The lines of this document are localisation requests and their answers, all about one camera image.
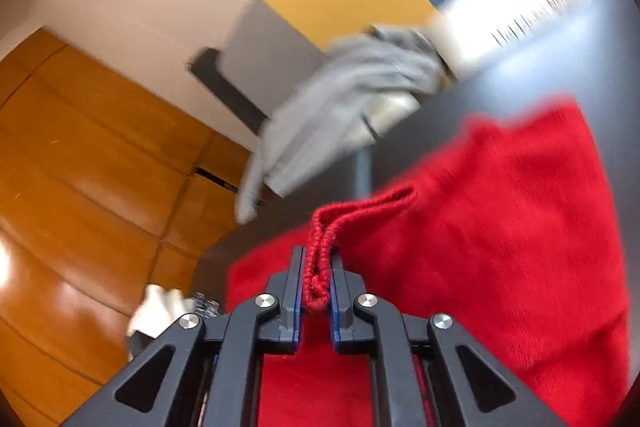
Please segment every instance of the orange wood panel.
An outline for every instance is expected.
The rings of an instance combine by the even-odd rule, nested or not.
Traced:
[[[238,225],[234,217],[236,195],[202,176],[189,180],[187,191],[171,221],[166,240],[199,256]]]
[[[47,176],[2,131],[0,157],[0,228],[83,292],[132,313],[159,240]]]
[[[47,58],[65,46],[66,42],[61,41],[44,28],[40,28],[16,46],[7,55],[7,58],[15,60],[26,68],[29,73],[33,73]]]
[[[35,74],[0,110],[0,126],[47,172],[161,235],[183,174],[89,120]]]
[[[0,346],[0,380],[58,423],[98,390],[97,384],[47,356],[2,320]]]
[[[34,409],[33,405],[9,387],[2,385],[2,393],[11,408],[22,420],[22,423],[24,423],[24,427],[56,427],[58,425],[51,418],[47,418],[40,411]]]
[[[242,179],[244,165],[251,153],[236,142],[220,133],[213,133],[199,167],[211,172],[214,176],[238,187]]]
[[[38,68],[38,76],[91,118],[187,174],[212,133],[203,123],[71,46]]]
[[[0,233],[0,317],[87,378],[106,382],[127,361],[127,317],[80,293]]]
[[[151,284],[162,286],[165,290],[178,288],[189,297],[189,287],[196,260],[188,257],[170,245],[162,245],[158,263],[151,274]]]
[[[0,105],[11,96],[21,83],[23,83],[29,72],[14,60],[6,58],[0,62]]]

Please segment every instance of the red knitted sweater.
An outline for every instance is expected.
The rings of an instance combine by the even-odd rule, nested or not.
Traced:
[[[333,247],[400,311],[456,317],[570,427],[602,427],[625,395],[615,211],[573,103],[507,126],[476,118],[371,200],[319,208],[234,265],[229,307],[263,291],[300,244],[303,341],[293,357],[266,357],[260,427],[372,425],[367,361],[334,354],[321,313]]]

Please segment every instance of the metal screw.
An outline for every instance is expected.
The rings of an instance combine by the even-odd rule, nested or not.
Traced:
[[[255,298],[255,303],[260,306],[260,308],[268,308],[269,306],[273,306],[273,303],[276,301],[276,298],[273,295],[269,295],[268,293],[261,293]]]
[[[433,315],[433,325],[440,330],[448,330],[453,324],[453,319],[446,313]]]
[[[373,306],[378,304],[378,298],[371,293],[363,293],[358,297],[358,304],[365,308],[373,308]]]
[[[180,324],[185,330],[195,328],[199,323],[200,317],[195,313],[187,313],[178,319],[178,324]]]

